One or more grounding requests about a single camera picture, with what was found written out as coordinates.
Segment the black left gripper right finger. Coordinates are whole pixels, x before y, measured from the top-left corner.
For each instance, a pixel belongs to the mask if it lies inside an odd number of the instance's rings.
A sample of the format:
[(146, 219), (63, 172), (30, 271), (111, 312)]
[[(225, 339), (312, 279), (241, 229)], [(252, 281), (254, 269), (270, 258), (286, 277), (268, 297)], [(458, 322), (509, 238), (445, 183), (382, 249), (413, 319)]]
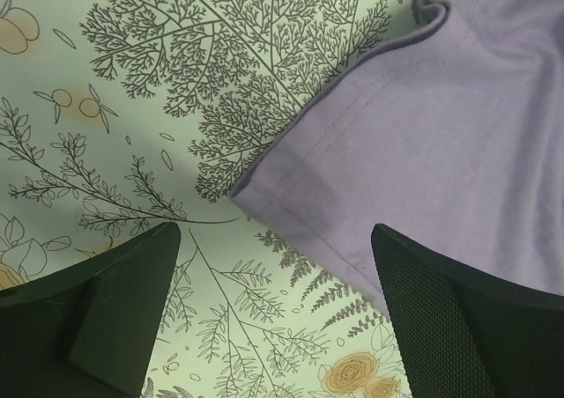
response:
[(415, 397), (561, 397), (563, 298), (376, 225), (372, 248)]

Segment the purple t shirt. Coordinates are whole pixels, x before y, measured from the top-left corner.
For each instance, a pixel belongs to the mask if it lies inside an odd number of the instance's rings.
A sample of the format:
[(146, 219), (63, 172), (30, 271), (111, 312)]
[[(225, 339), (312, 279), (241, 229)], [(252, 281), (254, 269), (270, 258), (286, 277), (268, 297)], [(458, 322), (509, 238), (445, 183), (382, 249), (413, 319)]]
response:
[(370, 235), (563, 292), (563, 0), (425, 0), (316, 97), (232, 198), (386, 308)]

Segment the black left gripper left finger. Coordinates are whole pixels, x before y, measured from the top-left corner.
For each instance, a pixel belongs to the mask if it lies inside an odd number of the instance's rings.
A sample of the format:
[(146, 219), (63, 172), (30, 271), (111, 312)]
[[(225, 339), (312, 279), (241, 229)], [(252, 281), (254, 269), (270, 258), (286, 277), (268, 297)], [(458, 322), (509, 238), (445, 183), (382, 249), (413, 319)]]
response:
[(1, 293), (3, 397), (139, 397), (181, 243), (163, 223)]

